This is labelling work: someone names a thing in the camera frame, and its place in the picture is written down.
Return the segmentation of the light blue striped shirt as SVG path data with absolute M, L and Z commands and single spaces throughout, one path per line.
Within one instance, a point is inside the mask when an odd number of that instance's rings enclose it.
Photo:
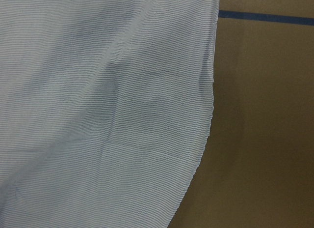
M 165 228 L 213 115 L 220 0 L 0 0 L 0 225 Z

